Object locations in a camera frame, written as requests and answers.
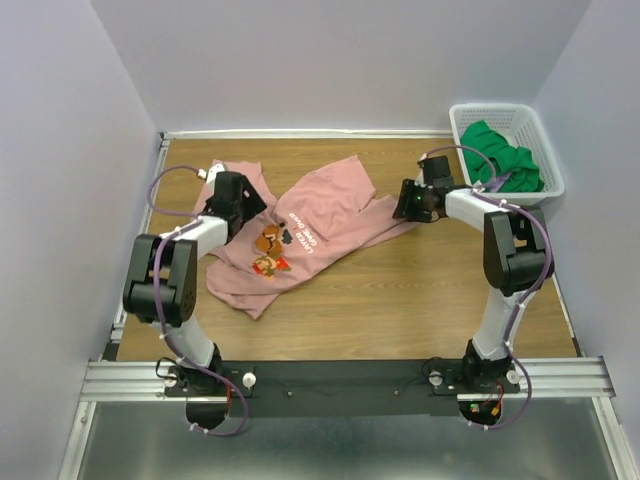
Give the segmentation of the pink printed t shirt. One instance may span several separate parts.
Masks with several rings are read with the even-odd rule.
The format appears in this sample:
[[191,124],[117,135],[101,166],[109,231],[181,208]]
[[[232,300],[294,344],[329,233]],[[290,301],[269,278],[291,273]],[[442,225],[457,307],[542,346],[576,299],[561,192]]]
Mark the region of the pink printed t shirt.
[[276,298],[350,253],[398,237],[413,224],[393,218],[397,201],[377,197],[360,159],[351,156],[316,169],[275,197],[260,163],[228,162],[246,176],[266,208],[233,240],[213,250],[208,291],[258,319]]

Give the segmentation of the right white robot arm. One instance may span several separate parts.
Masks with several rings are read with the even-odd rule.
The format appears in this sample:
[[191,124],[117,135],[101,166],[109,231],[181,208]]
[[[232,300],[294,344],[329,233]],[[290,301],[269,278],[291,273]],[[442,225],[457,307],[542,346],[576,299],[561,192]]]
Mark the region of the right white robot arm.
[[530,300],[553,274],[544,214],[489,197],[479,186],[457,185],[444,156],[423,157],[415,180],[401,186],[395,219],[432,223],[447,217],[483,235],[489,295],[480,327],[460,360],[458,380],[480,392],[507,376],[517,329]]

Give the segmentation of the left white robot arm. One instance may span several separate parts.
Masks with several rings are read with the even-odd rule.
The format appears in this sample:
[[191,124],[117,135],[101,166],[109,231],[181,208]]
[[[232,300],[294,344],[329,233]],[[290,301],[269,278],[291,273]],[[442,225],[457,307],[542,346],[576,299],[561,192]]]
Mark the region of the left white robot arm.
[[140,322],[156,326],[178,366],[188,369],[188,384],[209,395],[220,385],[234,386],[222,375],[217,345],[195,317],[198,263],[230,243],[266,204],[246,175],[222,164],[198,175],[209,192],[202,210],[170,232],[134,240],[122,304]]

